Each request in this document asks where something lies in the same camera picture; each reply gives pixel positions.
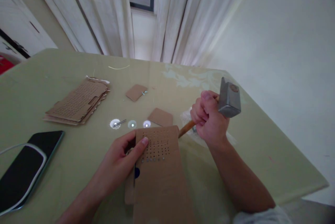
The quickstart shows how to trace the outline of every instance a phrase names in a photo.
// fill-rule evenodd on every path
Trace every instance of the nail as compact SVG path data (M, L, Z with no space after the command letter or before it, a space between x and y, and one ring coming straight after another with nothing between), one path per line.
M208 91L203 91L201 96L203 99L208 100L210 98L210 93Z
M147 145L147 143L149 142L149 139L147 137L144 137L141 139L141 142L145 145Z

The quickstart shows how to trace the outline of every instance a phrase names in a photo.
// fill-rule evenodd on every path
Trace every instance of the hammer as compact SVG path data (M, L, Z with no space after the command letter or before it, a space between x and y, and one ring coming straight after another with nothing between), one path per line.
M227 118L232 118L241 113L240 89L231 82L221 79L220 95L215 99L218 102L218 111ZM178 138L191 130L195 123L191 120L180 131Z

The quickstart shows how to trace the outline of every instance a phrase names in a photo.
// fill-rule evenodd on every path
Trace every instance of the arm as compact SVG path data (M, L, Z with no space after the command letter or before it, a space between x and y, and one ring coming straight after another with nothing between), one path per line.
M191 117L213 156L234 206L248 213L274 208L275 202L266 187L228 142L229 119L218 113L214 99L217 96L214 92L203 91L192 106Z
M56 223L92 222L102 200L126 179L148 144L148 138L145 137L130 154L126 155L127 151L134 146L135 133L134 130L114 140L88 185Z

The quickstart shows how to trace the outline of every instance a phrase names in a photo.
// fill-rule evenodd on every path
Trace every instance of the table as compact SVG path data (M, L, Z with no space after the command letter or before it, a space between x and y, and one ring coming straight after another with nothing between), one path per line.
M88 122L68 126L43 121L44 112L86 75L108 80L112 85ZM36 132L64 130L65 136L30 201L21 210L0 217L0 222L54 223L88 183L113 140L130 131L127 123L112 129L111 120L135 120L140 128L158 107L173 114L173 123L181 128L181 113L189 109L202 90L219 92L222 76L236 83L223 70L57 49L44 50L9 70L0 76L0 150L27 142ZM148 93L135 103L125 96L134 84L148 87ZM240 90L242 113L231 119L228 131L237 140L237 152L276 203L326 187L325 178L242 87ZM233 207L209 150L187 134L179 140L179 147L199 223L228 222ZM0 157L0 176L18 152ZM132 223L132 207L124 204L124 185L106 198L94 221Z

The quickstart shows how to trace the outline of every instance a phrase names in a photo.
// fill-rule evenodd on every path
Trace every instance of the wooden hammer handle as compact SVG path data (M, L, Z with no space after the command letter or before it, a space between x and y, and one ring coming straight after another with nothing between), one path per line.
M217 102L219 102L219 96L217 96L215 98L215 100ZM179 135L178 138L180 138L181 136L183 136L185 133L187 133L189 130L191 130L193 128L193 126L195 126L195 123L193 122L193 120L191 120L190 122L188 122L182 129L180 129L179 131Z

